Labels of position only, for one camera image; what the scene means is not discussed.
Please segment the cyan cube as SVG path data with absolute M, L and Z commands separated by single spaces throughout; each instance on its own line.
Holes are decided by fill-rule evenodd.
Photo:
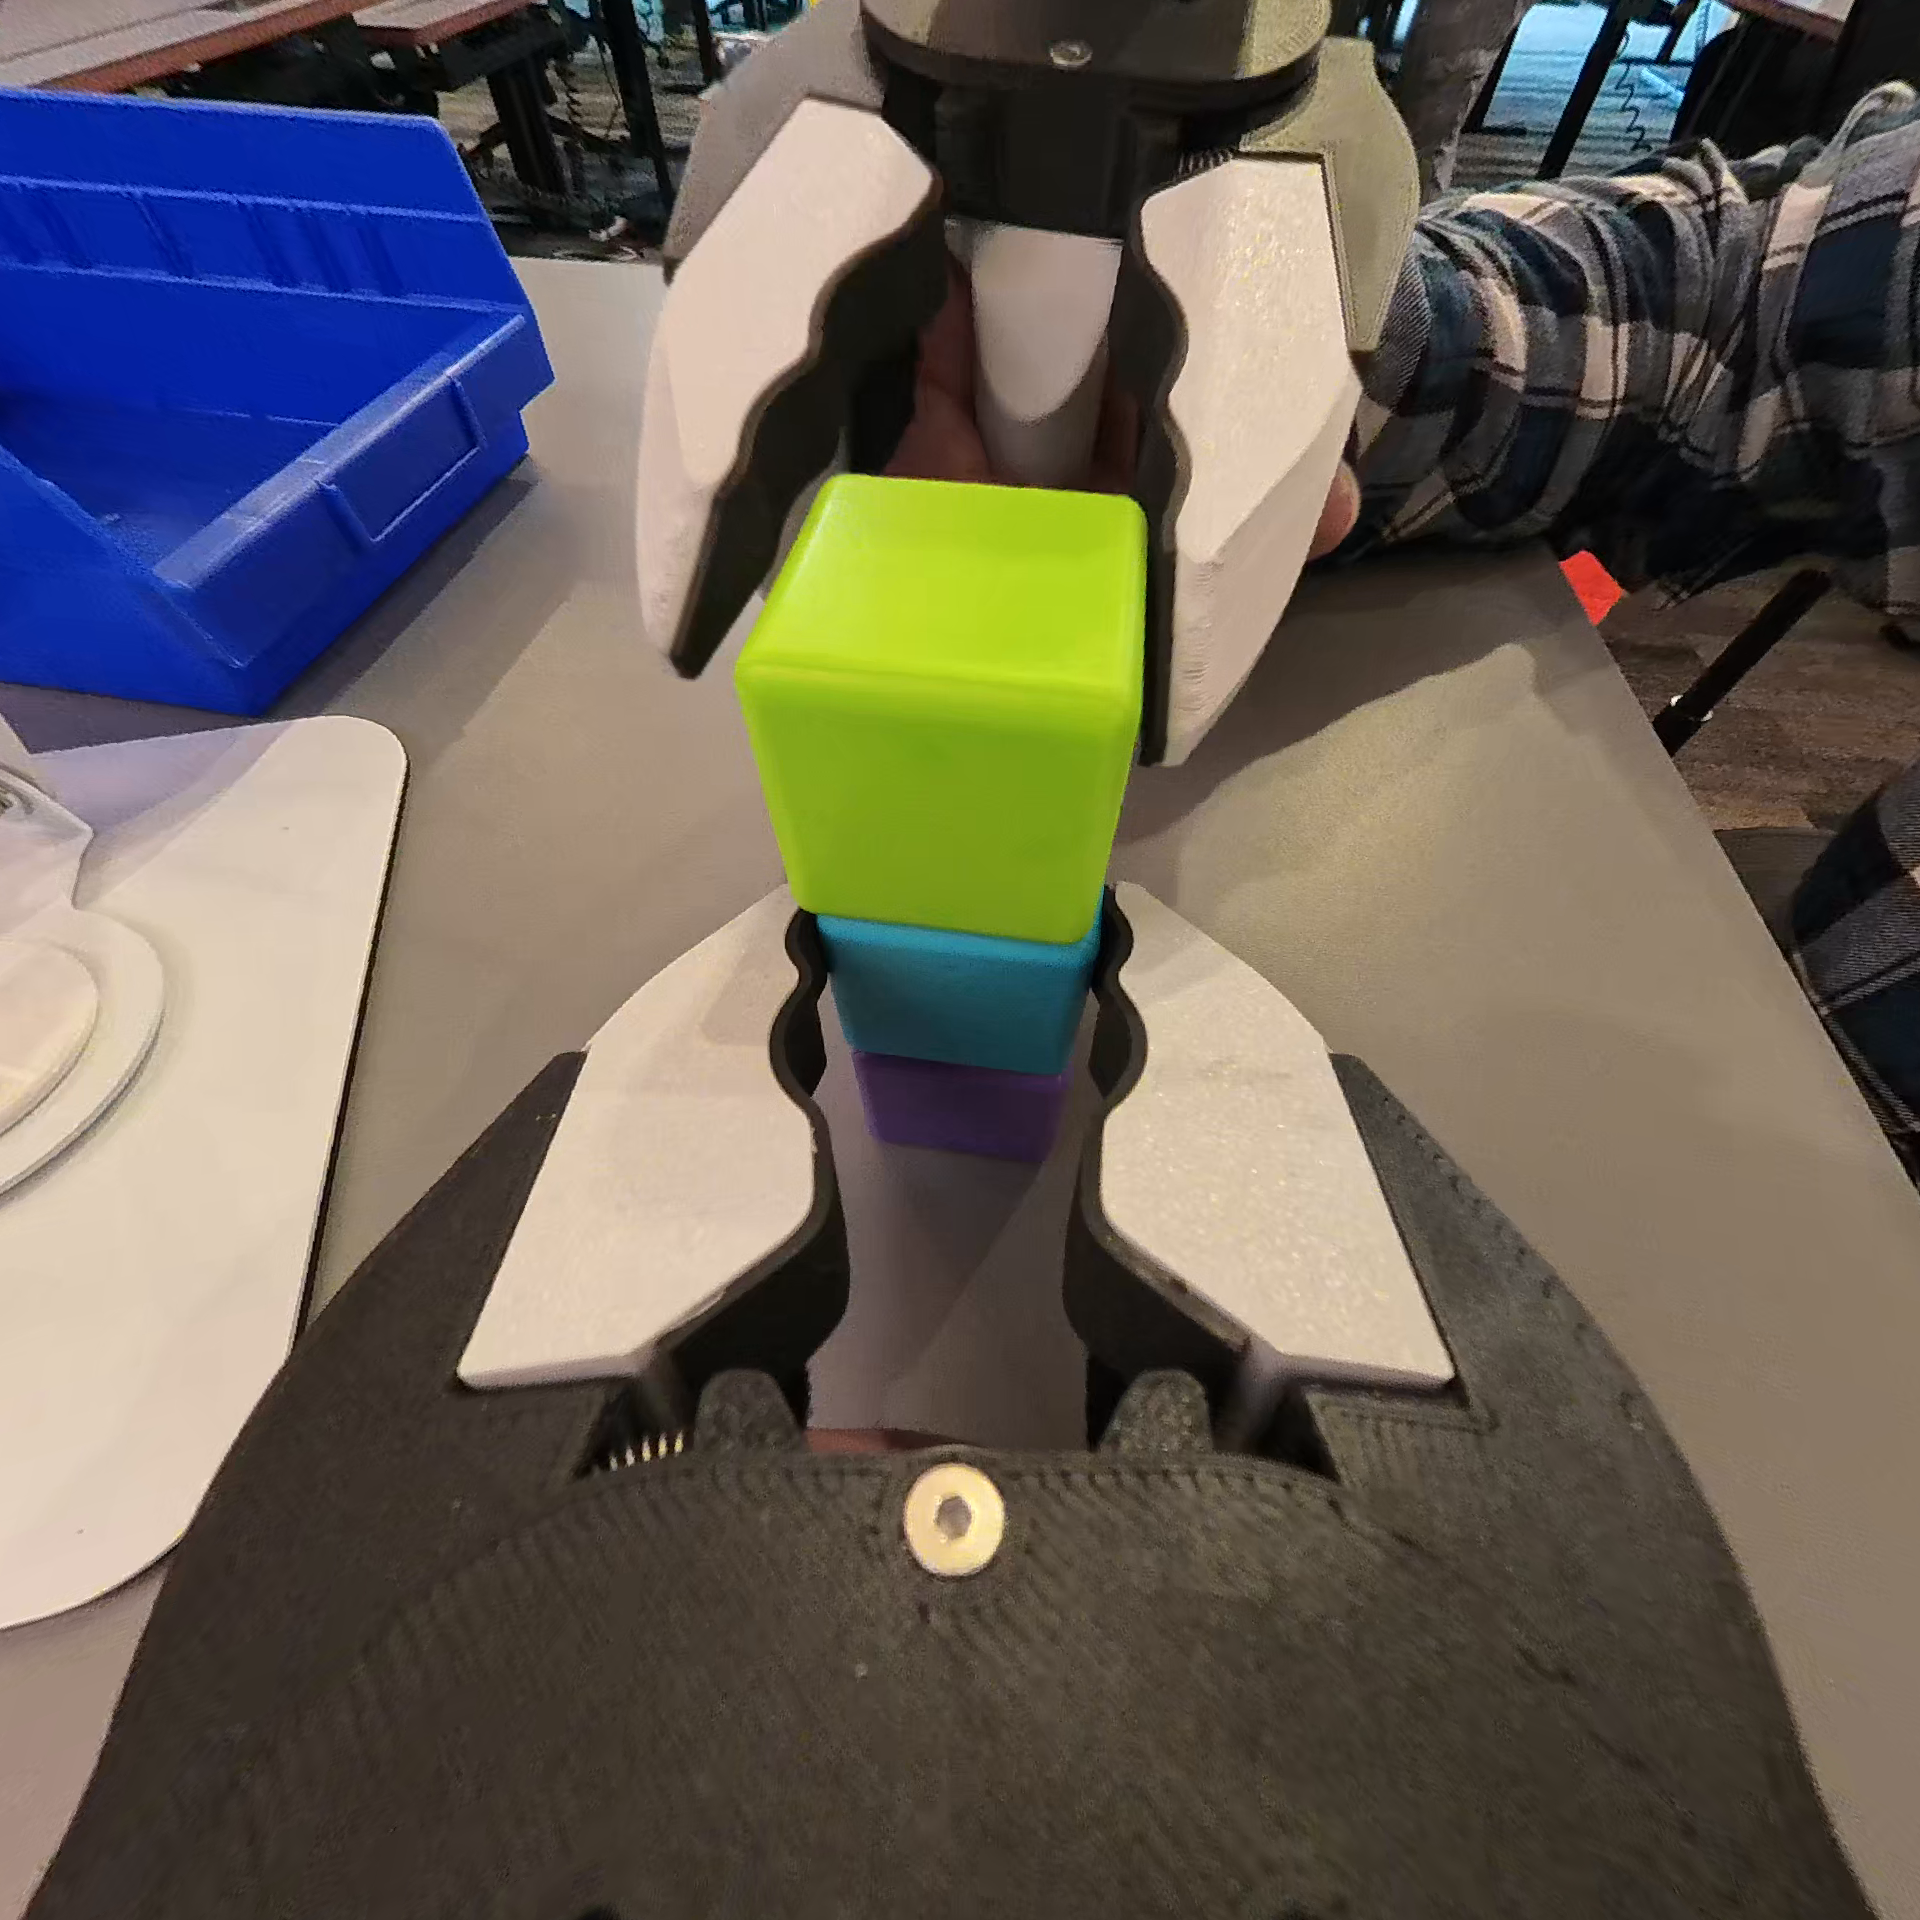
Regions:
M 1074 940 L 956 936 L 815 913 L 850 1049 L 1058 1075 L 1072 1062 L 1105 897 Z

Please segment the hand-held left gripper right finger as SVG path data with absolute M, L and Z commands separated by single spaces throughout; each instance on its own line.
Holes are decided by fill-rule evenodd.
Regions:
M 1072 1330 L 1105 1418 L 1179 1368 L 1211 1418 L 1291 1388 L 1435 1393 L 1449 1334 L 1315 1027 L 1157 902 L 1105 897 L 1097 1114 L 1072 1190 Z

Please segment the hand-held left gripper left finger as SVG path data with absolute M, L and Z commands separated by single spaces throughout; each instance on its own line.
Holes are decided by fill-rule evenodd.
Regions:
M 762 1368 L 805 1400 L 850 1311 L 821 987 L 815 921 L 775 889 L 608 1013 L 471 1314 L 464 1388 L 702 1400 Z

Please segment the blue plastic bin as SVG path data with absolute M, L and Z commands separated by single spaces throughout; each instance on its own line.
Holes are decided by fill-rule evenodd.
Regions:
M 0 98 L 0 674 L 269 712 L 550 360 L 432 117 Z

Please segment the purple cube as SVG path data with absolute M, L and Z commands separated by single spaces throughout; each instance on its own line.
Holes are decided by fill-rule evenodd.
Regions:
M 1072 1073 L 977 1073 L 850 1049 L 862 1122 L 891 1147 L 943 1147 L 1039 1169 L 1058 1140 Z

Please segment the person's right forearm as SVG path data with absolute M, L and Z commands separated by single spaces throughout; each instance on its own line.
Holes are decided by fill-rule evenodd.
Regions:
M 1334 559 L 1417 540 L 1549 540 L 1671 597 L 1812 559 L 1914 623 L 1914 82 L 1832 142 L 1435 202 L 1363 367 Z

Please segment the lime green cube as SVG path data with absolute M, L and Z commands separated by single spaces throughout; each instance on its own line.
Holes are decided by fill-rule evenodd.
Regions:
M 789 902 L 1086 940 L 1143 731 L 1143 597 L 1122 493 L 821 481 L 734 661 Z

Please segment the person's plaid shirt torso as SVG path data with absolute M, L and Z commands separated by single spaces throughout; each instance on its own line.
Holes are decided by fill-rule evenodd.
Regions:
M 1792 897 L 1792 966 L 1888 1147 L 1920 1177 L 1920 763 L 1819 848 Z

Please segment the grey desk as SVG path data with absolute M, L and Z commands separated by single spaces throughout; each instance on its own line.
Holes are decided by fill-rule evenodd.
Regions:
M 1538 549 L 1325 568 L 1122 873 L 1271 974 L 1406 1147 L 1449 1330 L 1334 1482 L 1011 1462 L 1011 1576 L 907 1462 L 503 1484 L 367 1342 L 667 950 L 775 882 L 718 674 L 633 643 L 651 267 L 516 267 L 513 481 L 276 708 L 411 747 L 292 1500 L 9 1654 L 49 1911 L 1914 1911 L 1914 1190 Z

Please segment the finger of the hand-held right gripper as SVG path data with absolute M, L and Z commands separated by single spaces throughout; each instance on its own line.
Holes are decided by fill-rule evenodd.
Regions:
M 1118 364 L 1143 402 L 1143 763 L 1179 763 L 1271 650 L 1355 419 L 1325 163 L 1229 154 L 1157 186 L 1122 245 Z
M 805 98 L 661 295 L 633 439 L 642 636 L 694 681 L 834 459 L 859 383 L 945 308 L 943 183 Z

